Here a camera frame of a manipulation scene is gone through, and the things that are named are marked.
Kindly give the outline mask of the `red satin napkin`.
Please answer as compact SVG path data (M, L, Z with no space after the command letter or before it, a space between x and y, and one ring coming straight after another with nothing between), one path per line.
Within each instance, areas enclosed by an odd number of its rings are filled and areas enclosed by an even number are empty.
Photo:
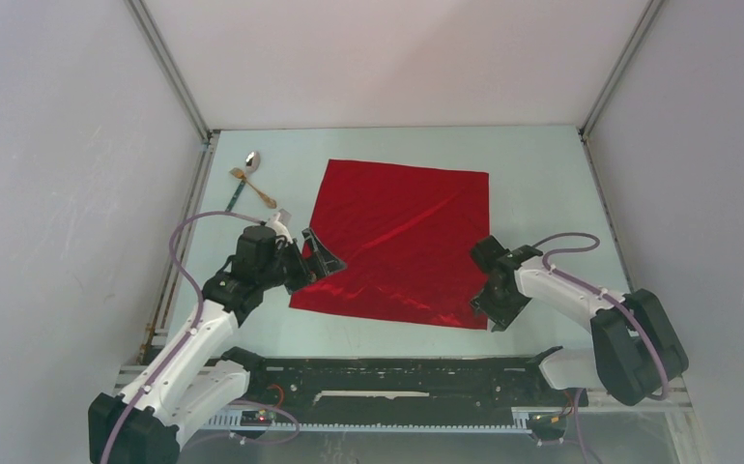
M330 315L484 330L471 248L490 233L485 172L332 159L310 226L347 268L292 296Z

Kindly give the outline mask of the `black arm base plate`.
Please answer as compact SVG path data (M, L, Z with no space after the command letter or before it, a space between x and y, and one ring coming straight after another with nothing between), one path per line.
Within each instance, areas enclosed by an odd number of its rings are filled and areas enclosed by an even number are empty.
M512 427L518 411L567 412L576 390L555 390L532 358L261 359L245 399L307 426Z

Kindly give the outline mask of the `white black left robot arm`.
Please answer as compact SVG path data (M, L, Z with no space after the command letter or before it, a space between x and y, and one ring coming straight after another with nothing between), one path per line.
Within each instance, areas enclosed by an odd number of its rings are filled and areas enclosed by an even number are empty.
M198 288L181 332L119 393L101 393L91 403L91 462L175 463L191 436L226 404L264 397L268 377L250 365L221 361L207 379L196 376L267 291L282 287L295 294L346 269L313 230L302 235L299 246L279 222L246 227L234 253Z

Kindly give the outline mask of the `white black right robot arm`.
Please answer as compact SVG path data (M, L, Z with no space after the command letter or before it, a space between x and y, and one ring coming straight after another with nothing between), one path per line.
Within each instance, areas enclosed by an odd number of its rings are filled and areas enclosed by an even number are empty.
M535 403L548 404L562 390L598 386L626 406L661 401L670 382L688 369L686 351L653 292L610 290L554 262L556 255L599 247L596 236L586 237L588 246L548 251L540 244L509 249L493 236L480 240L471 258L487 280L472 298L472 310L485 315L493 331L503 332L531 302L539 301L590 335L590 347L556 348L526 375L524 389Z

